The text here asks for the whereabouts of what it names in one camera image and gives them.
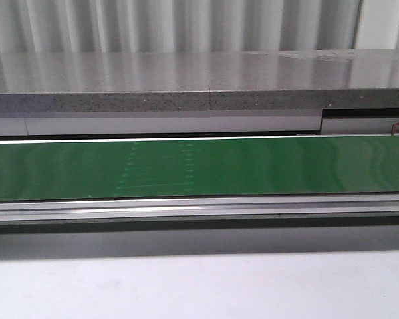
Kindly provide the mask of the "aluminium conveyor frame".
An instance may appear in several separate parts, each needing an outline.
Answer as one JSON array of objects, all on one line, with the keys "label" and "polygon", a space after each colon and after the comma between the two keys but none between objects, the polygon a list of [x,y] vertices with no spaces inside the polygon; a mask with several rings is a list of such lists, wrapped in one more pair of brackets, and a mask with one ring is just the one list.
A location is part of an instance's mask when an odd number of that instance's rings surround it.
[{"label": "aluminium conveyor frame", "polygon": [[0,234],[399,225],[399,193],[0,203]]}]

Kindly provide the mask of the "grey stone shelf slab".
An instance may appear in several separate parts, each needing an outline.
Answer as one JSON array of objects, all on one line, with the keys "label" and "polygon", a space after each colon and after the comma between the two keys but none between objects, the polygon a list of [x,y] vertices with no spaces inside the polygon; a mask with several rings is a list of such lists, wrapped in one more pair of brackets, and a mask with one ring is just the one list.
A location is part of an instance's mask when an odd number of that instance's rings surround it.
[{"label": "grey stone shelf slab", "polygon": [[399,108],[399,50],[0,53],[0,113]]}]

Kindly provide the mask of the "green conveyor belt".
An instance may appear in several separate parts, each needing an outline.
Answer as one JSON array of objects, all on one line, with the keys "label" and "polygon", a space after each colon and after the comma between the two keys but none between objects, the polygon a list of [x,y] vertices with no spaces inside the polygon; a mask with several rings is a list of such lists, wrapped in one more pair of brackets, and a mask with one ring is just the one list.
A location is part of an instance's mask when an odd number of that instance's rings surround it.
[{"label": "green conveyor belt", "polygon": [[0,201],[399,192],[399,135],[0,143]]}]

